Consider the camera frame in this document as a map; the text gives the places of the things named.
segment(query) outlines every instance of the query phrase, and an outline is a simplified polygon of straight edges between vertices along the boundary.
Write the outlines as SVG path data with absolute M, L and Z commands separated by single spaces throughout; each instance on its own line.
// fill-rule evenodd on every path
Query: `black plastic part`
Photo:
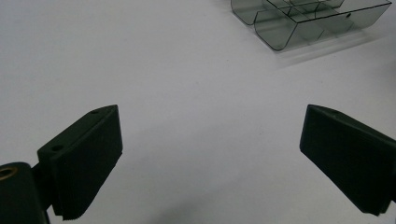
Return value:
M 84 214 L 122 152 L 119 110 L 93 110 L 37 151 L 39 164 L 0 166 L 0 223 L 49 224 Z
M 88 209 L 122 151 L 116 105 L 93 110 L 37 151 L 43 176 L 54 188 L 57 216 L 76 219 Z
M 40 204 L 29 164 L 13 162 L 0 166 L 0 223 L 49 224 Z
M 396 141 L 336 110 L 309 105 L 300 149 L 363 213 L 385 213 L 396 190 Z

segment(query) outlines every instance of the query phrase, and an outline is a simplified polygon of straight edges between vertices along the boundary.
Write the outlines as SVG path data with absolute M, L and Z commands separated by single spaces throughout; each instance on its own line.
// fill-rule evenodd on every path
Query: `screw hole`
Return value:
M 62 148 L 64 148 L 64 146 L 57 145 L 57 146 L 52 147 L 51 150 L 57 152 L 57 151 L 60 151 Z
M 17 173 L 16 167 L 6 167 L 0 170 L 0 180 L 7 179 Z

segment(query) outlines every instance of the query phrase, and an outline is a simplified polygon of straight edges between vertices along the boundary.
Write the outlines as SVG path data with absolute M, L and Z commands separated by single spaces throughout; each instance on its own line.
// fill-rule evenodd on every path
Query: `white table surface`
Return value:
M 308 104 L 396 138 L 396 7 L 362 32 L 273 52 L 230 0 L 0 2 L 0 164 L 119 105 L 123 155 L 67 223 L 389 224 L 299 149 Z M 53 215 L 52 223 L 63 223 Z

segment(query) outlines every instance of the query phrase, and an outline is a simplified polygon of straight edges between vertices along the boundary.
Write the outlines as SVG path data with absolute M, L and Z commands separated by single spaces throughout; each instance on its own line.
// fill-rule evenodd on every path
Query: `transparent plastic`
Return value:
M 233 12 L 273 50 L 297 47 L 373 25 L 388 0 L 231 0 Z

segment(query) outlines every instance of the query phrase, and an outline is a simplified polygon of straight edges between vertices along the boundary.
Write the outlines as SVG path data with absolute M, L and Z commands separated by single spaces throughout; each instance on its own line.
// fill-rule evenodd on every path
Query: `brass screw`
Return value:
M 5 180 L 18 172 L 17 167 L 5 167 L 0 169 L 0 181 Z

